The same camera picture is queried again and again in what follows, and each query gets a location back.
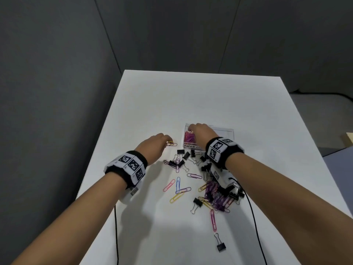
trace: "black and white wristband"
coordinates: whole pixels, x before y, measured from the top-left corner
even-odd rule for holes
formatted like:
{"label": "black and white wristband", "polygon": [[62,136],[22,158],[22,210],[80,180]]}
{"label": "black and white wristband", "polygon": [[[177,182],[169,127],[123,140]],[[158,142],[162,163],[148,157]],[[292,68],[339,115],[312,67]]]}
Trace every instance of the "black and white wristband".
{"label": "black and white wristband", "polygon": [[244,149],[229,138],[216,137],[206,145],[206,154],[221,169],[226,168],[226,160],[233,153],[244,153]]}
{"label": "black and white wristband", "polygon": [[107,164],[104,173],[114,172],[125,180],[127,188],[136,187],[146,174],[147,160],[138,151],[128,151]]}

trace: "white table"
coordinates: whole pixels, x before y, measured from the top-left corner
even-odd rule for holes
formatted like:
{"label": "white table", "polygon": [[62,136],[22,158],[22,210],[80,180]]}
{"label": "white table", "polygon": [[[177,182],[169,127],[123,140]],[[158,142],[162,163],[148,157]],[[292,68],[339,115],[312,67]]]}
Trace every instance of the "white table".
{"label": "white table", "polygon": [[[350,215],[329,170],[279,77],[125,70],[78,195],[103,176],[104,165],[159,132],[183,140],[185,123],[233,128],[249,156],[288,176]],[[161,160],[181,147],[167,147]],[[188,162],[191,172],[198,168]],[[192,187],[174,204],[177,176]],[[219,253],[209,210],[192,215],[199,179],[159,162],[126,206],[117,204],[120,264],[264,264],[247,200],[217,213],[227,249]],[[268,264],[298,264],[285,240],[252,203]],[[116,263],[114,212],[81,264]]]}

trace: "person's left arm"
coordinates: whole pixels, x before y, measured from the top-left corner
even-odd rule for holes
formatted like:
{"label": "person's left arm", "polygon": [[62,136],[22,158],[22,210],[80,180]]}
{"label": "person's left arm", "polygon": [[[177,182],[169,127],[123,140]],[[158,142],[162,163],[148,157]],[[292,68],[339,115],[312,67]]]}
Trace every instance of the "person's left arm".
{"label": "person's left arm", "polygon": [[[151,165],[171,140],[170,136],[159,133],[140,143],[135,151]],[[107,173],[47,227],[12,265],[79,264],[126,186],[121,176]]]}

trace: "person's left hand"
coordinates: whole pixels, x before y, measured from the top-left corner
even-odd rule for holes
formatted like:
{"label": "person's left hand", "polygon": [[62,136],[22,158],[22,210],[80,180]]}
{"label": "person's left hand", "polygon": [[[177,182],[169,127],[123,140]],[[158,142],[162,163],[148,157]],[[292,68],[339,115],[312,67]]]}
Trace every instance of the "person's left hand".
{"label": "person's left hand", "polygon": [[146,158],[148,165],[151,165],[161,157],[163,150],[167,146],[167,141],[173,140],[170,136],[159,133],[141,142],[135,151],[142,154]]}

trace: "yellow paper clip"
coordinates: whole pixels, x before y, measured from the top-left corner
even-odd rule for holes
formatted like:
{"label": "yellow paper clip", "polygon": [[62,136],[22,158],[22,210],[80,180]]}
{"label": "yellow paper clip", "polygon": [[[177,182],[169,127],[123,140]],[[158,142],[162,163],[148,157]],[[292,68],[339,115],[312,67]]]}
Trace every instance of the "yellow paper clip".
{"label": "yellow paper clip", "polygon": [[177,146],[178,144],[173,141],[167,141],[167,146]]}
{"label": "yellow paper clip", "polygon": [[176,196],[174,196],[172,199],[169,200],[169,202],[172,204],[174,203],[176,200],[178,200],[181,196],[184,195],[185,192],[180,192],[178,193]]}
{"label": "yellow paper clip", "polygon": [[213,209],[213,206],[210,204],[209,201],[206,201],[204,197],[199,196],[198,199],[209,209]]}
{"label": "yellow paper clip", "polygon": [[206,185],[207,185],[207,183],[205,184],[205,185],[202,185],[200,188],[199,188],[199,192],[201,192],[201,191],[203,191],[204,189],[206,189]]}

